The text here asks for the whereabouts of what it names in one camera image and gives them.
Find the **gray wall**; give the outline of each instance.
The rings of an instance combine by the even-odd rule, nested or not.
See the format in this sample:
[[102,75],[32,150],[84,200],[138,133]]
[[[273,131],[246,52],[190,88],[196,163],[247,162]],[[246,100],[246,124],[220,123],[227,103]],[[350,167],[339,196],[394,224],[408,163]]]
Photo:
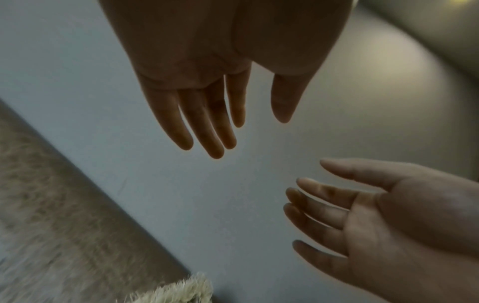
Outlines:
[[479,91],[362,7],[290,124],[274,120],[271,74],[255,66],[238,147],[214,161],[162,133],[95,2],[0,5],[0,97],[226,302],[374,302],[290,248],[301,235],[282,213],[286,187],[298,176],[349,185],[320,157],[477,176]]

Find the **open hand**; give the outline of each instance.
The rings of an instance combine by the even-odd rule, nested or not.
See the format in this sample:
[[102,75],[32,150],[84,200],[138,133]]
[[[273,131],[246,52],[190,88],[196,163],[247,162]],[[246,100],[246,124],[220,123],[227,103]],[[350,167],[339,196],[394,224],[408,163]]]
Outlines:
[[297,183],[303,191],[332,206],[316,201],[297,189],[288,189],[286,194],[291,204],[284,207],[286,215],[313,240],[343,256],[327,254],[301,241],[294,242],[294,249],[305,260],[340,281],[391,302],[478,301],[479,292],[475,289],[479,283],[479,261],[465,254],[453,253],[452,249],[445,251],[439,248],[457,247],[454,241],[434,245],[421,241],[422,236],[417,235],[422,232],[450,232],[454,227],[443,229],[434,226],[434,220],[439,220],[434,217],[434,211],[429,213],[430,220],[423,223],[423,229],[413,231],[408,224],[417,217],[415,207],[416,210],[426,209],[425,205],[429,204],[429,209],[433,210],[441,206],[433,205],[436,200],[427,200],[423,196],[408,196],[408,192],[416,188],[412,186],[408,189],[409,178],[393,178],[397,174],[403,176],[406,172],[421,171],[422,174],[415,174],[419,178],[416,184],[419,185],[419,180],[429,180],[426,176],[438,172],[415,165],[369,160],[328,160],[321,164],[341,177],[381,186],[388,192],[339,189],[314,180],[299,179]]
[[275,116],[287,122],[351,11],[352,0],[100,0],[125,48],[146,99],[182,149],[193,138],[213,158],[245,120],[251,62],[276,75]]

